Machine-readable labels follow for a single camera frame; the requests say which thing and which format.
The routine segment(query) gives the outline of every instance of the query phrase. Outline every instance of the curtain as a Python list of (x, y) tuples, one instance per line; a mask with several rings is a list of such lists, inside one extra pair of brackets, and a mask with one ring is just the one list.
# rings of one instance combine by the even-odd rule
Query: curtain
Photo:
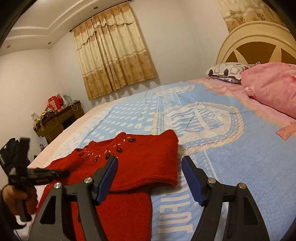
[(127, 3), (83, 22), (74, 38), (89, 100), (157, 77)]
[(280, 17), (262, 0), (215, 0), (215, 2), (229, 32), (251, 21), (268, 21), (285, 26)]

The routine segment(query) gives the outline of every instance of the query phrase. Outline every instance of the human hand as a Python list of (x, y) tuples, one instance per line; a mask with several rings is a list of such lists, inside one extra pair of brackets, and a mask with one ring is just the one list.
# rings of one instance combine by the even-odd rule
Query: human hand
[(13, 215), (20, 214), (16, 199), (26, 200), (27, 211), (29, 214), (34, 214), (36, 212), (38, 204), (36, 188), (27, 188), (27, 192), (29, 193), (29, 197), (25, 192), (16, 189), (14, 186), (6, 186), (2, 190), (3, 200)]

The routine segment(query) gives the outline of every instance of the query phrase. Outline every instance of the light blue bedspread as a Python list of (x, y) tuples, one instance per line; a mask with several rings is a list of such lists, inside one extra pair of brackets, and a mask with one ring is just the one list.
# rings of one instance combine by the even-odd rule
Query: light blue bedspread
[[(59, 156), (90, 141), (173, 129), (179, 157), (190, 155), (209, 177), (236, 186), (244, 182), (262, 213), (271, 241), (278, 241), (296, 217), (296, 138), (258, 117), (238, 100), (214, 96), (202, 84), (180, 82), (126, 97), (94, 116), (69, 140)], [(203, 208), (190, 193), (183, 173), (179, 186), (152, 192), (152, 240), (189, 241)], [(221, 240), (228, 205), (222, 208), (216, 240)]]

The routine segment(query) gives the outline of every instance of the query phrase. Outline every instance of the wooden desk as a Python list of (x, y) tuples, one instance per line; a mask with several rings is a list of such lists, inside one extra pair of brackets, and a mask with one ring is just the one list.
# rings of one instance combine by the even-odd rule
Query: wooden desk
[(68, 106), (61, 112), (50, 115), (48, 118), (42, 121), (44, 131), (41, 130), (41, 126), (34, 126), (33, 129), (40, 137), (45, 137), (47, 143), (51, 143), (59, 134), (73, 124), (77, 119), (84, 115), (80, 101)]

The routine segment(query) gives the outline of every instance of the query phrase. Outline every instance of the red sweater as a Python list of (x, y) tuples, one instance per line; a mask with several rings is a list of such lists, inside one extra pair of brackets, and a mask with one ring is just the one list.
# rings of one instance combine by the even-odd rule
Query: red sweater
[[(178, 184), (178, 138), (172, 130), (159, 136), (124, 132), (114, 139), (90, 142), (83, 149), (53, 161), (48, 169), (69, 170), (64, 185), (76, 184), (103, 167), (110, 156), (118, 157), (118, 171), (107, 200), (96, 207), (109, 241), (148, 241), (151, 232), (150, 189), (156, 184)], [(53, 184), (48, 185), (38, 211)], [(77, 221), (77, 203), (72, 203), (77, 241), (84, 241)]]

